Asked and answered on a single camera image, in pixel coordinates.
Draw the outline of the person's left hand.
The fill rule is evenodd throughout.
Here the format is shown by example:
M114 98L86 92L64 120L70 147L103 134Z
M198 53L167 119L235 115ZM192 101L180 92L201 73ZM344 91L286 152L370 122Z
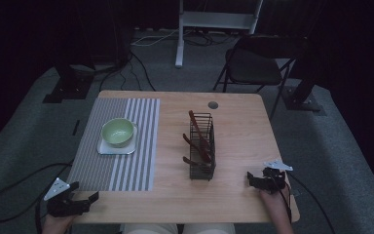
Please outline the person's left hand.
M64 234L72 225L75 215L66 217L54 217L46 215L45 222L42 226L42 234Z

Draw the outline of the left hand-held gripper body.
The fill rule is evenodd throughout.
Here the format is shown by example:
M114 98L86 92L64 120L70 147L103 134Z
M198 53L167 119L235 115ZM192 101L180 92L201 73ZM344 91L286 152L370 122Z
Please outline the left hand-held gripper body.
M73 194L67 195L69 183L57 177L44 195L47 202L47 212L54 217L66 217L71 215L82 215L90 210L90 207L82 204L83 200L74 201Z

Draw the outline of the black stand with base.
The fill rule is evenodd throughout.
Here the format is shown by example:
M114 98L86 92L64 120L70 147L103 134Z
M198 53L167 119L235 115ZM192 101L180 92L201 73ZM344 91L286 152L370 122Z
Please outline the black stand with base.
M286 86L281 93L287 110L321 112L321 106L312 96L313 87L321 76L318 50L308 41L304 53L294 62L290 76L300 83L296 87Z
M72 67L72 64L93 66L76 3L76 0L43 0L43 43L59 76L44 103L85 99L91 85L90 78L79 76Z

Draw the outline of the person's right hand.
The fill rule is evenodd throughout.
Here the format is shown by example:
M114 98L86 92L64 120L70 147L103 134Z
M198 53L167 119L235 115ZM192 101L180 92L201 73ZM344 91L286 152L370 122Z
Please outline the person's right hand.
M265 190L260 190L259 195L264 203L270 215L286 215L287 214L287 204L283 199L286 190L284 189L282 193L268 193Z

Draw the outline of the green bowl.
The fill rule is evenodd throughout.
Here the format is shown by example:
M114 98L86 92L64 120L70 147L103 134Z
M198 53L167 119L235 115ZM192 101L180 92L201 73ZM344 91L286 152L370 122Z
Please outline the green bowl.
M125 118L115 118L101 128L101 137L113 147L125 147L133 137L133 123Z

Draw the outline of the white metal stand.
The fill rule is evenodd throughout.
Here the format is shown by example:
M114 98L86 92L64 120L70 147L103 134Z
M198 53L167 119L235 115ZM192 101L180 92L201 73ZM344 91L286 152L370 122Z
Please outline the white metal stand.
M250 34L253 34L259 21L263 3L264 0L257 0L255 10L252 14L238 14L185 11L184 0L179 0L178 41L175 67L181 68L183 66L185 27L246 29Z

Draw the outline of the long brown wooden utensil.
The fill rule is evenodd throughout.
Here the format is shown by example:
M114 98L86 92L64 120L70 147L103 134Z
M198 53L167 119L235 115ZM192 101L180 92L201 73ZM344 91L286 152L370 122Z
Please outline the long brown wooden utensil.
M189 111L189 117L199 137L199 147L208 155L208 157L210 158L210 162L211 162L211 157L208 154L208 143L206 139L202 136L202 132L200 130L200 127L198 125L194 112L192 110Z

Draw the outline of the grey striped placemat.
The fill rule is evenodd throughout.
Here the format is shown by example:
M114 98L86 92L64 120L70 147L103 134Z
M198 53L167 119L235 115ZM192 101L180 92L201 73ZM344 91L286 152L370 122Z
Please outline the grey striped placemat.
M160 105L157 98L97 98L67 181L77 181L81 191L151 190ZM125 143L108 140L106 124L115 119L133 124Z

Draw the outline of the white square plate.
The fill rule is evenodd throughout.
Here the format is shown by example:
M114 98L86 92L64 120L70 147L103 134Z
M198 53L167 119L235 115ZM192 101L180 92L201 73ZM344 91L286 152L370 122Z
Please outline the white square plate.
M96 151L102 155L129 155L132 154L136 149L136 142L138 136L138 126L133 127L133 137L130 143L125 147L113 147L107 143L101 136L98 138Z

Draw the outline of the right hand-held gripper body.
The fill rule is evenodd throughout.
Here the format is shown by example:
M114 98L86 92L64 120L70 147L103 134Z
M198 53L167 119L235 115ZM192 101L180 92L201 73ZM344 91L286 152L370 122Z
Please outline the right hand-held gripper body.
M271 168L274 173L272 177L265 177L267 179L266 190L273 194L284 189L287 186L286 172L292 172L293 168L279 160L264 162L263 165L265 168Z

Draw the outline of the black folding chair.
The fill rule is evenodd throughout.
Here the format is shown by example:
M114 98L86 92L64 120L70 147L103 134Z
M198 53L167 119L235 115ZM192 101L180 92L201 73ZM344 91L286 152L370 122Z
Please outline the black folding chair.
M222 85L222 92L229 84L278 86L279 92L272 107L273 119L281 92L289 76L290 65L301 58L309 47L305 37L280 37L271 35L246 35L225 54L225 63L213 89Z

